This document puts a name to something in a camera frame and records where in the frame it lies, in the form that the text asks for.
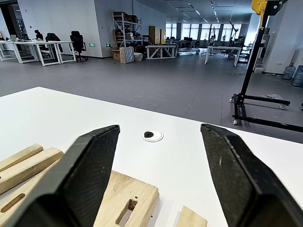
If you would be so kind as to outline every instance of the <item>white table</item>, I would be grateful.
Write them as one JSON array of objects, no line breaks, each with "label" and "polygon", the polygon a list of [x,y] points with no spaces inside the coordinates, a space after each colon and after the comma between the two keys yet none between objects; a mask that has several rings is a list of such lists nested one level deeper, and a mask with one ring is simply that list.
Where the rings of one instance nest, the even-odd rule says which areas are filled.
[{"label": "white table", "polygon": [[[18,59],[20,64],[23,64],[23,63],[26,63],[26,62],[32,62],[32,61],[41,61],[43,66],[47,66],[47,65],[63,64],[63,63],[66,63],[66,62],[76,61],[75,52],[74,52],[73,48],[71,48],[71,51],[72,51],[72,54],[73,54],[73,59],[72,60],[67,60],[67,61],[63,61],[62,54],[59,50],[59,45],[60,44],[69,44],[69,45],[71,45],[72,41],[49,41],[49,42],[46,42],[46,41],[31,41],[31,42],[0,41],[0,44],[12,44],[13,48],[14,48],[16,58]],[[17,44],[19,44],[19,45],[28,45],[28,47],[30,49],[30,52],[31,52],[32,56],[34,57],[34,59],[23,60],[20,56]],[[47,45],[47,47],[49,49],[49,53],[51,55],[51,57],[48,58],[48,59],[55,59],[54,55],[56,54],[57,61],[56,62],[45,63],[44,60],[47,60],[47,59],[43,58],[41,50],[39,48],[39,45]],[[3,58],[1,60],[3,61],[3,60],[16,59],[16,58],[6,57],[6,58]]]},{"label": "white table", "polygon": [[[34,143],[65,152],[78,136],[119,124],[113,170],[159,188],[160,200],[149,226],[176,226],[182,206],[188,206],[207,219],[208,227],[227,227],[200,122],[41,87],[0,97],[0,106],[0,160]],[[164,138],[144,141],[142,134],[150,129],[161,130]],[[229,130],[242,137],[303,208],[303,144]]]},{"label": "white table", "polygon": [[209,51],[213,50],[213,49],[238,50],[237,57],[235,58],[235,63],[234,63],[234,66],[235,67],[237,66],[242,48],[241,47],[229,47],[229,46],[208,46],[204,65],[207,64]]},{"label": "white table", "polygon": [[[151,56],[150,56],[150,48],[156,48]],[[146,46],[146,51],[147,51],[146,59],[150,60],[150,59],[176,58],[175,48],[176,48],[176,46],[173,46],[173,45],[149,45],[149,46]],[[163,57],[163,50],[167,53],[168,57]],[[160,51],[160,57],[154,58],[155,54],[158,51]]]}]

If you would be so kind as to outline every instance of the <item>water dispenser bottle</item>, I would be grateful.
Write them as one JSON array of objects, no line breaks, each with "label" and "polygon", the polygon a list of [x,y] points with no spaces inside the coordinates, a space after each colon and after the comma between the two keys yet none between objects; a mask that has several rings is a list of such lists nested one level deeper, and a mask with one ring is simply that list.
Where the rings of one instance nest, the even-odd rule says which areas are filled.
[{"label": "water dispenser bottle", "polygon": [[285,68],[282,79],[288,79],[288,80],[292,79],[295,70],[296,67],[294,66],[294,63],[293,62],[290,63],[290,65]]},{"label": "water dispenser bottle", "polygon": [[294,78],[292,79],[292,86],[294,87],[301,87],[303,85],[303,70],[297,72],[294,75]]}]

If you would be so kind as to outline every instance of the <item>wooden cabinet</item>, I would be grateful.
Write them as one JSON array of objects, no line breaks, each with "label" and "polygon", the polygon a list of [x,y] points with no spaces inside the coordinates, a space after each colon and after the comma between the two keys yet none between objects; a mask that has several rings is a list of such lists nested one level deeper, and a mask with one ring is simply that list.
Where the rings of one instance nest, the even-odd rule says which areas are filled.
[{"label": "wooden cabinet", "polygon": [[161,29],[157,26],[149,27],[149,35],[150,41],[152,44],[160,44],[161,43]]},{"label": "wooden cabinet", "polygon": [[161,44],[166,44],[165,29],[161,29]]}]

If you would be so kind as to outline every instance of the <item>wood piece with slot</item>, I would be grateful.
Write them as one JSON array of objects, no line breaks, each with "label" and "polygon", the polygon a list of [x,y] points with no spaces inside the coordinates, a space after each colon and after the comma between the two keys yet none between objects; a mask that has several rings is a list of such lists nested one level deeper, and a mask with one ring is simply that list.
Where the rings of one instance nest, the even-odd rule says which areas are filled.
[{"label": "wood piece with slot", "polygon": [[207,227],[207,221],[191,209],[183,207],[177,227]]},{"label": "wood piece with slot", "polygon": [[133,211],[125,227],[145,227],[158,199],[157,187],[112,171],[94,227],[119,227],[127,209]]},{"label": "wood piece with slot", "polygon": [[49,148],[0,173],[0,194],[40,173],[63,156],[56,148]]},{"label": "wood piece with slot", "polygon": [[59,162],[56,161],[47,167],[42,172],[38,173],[20,188],[15,190],[12,194],[5,197],[4,200],[1,201],[0,205],[0,227],[5,225],[5,222],[13,215],[13,213],[17,210],[17,208],[21,205],[21,203],[25,200],[27,195],[32,191],[35,185],[40,181],[40,179],[44,176],[44,174],[56,165]]},{"label": "wood piece with slot", "polygon": [[7,159],[0,161],[0,172],[34,156],[41,150],[43,150],[43,147],[35,143],[32,146],[29,146],[28,148],[25,148],[22,151],[8,157]]}]

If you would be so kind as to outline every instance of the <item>window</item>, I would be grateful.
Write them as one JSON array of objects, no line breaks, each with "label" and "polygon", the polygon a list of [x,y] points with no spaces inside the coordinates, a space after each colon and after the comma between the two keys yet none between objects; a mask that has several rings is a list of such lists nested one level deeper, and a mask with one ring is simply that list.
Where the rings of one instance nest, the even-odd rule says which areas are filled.
[{"label": "window", "polygon": [[177,24],[172,24],[171,36],[175,38],[177,37]]},{"label": "window", "polygon": [[190,38],[192,38],[193,40],[197,40],[198,32],[199,32],[199,24],[191,24]]},{"label": "window", "polygon": [[[241,25],[234,25],[234,28],[238,29],[238,32],[236,33],[236,36],[235,36],[235,38],[237,39],[239,37],[239,34],[240,34]],[[232,29],[232,25],[226,24],[223,27],[223,33],[222,33],[222,39],[221,40],[223,41],[223,37],[226,36],[225,41],[228,42],[230,40],[230,37],[234,34],[235,34],[235,31]]]},{"label": "window", "polygon": [[189,37],[189,34],[190,34],[190,24],[182,24],[181,38],[184,39],[184,37]]},{"label": "window", "polygon": [[175,37],[177,36],[177,24],[166,24],[166,37]]},{"label": "window", "polygon": [[200,40],[208,40],[209,37],[209,29],[210,24],[202,24],[202,30],[201,30],[201,38]]},{"label": "window", "polygon": [[210,32],[210,37],[212,37],[212,35],[216,35],[216,40],[218,40],[218,36],[219,36],[219,30],[220,30],[220,24],[216,24],[216,25],[212,25],[212,29],[211,29],[211,32]]},{"label": "window", "polygon": [[166,34],[166,37],[171,37],[171,24],[166,24],[166,32],[165,32],[165,34]]}]

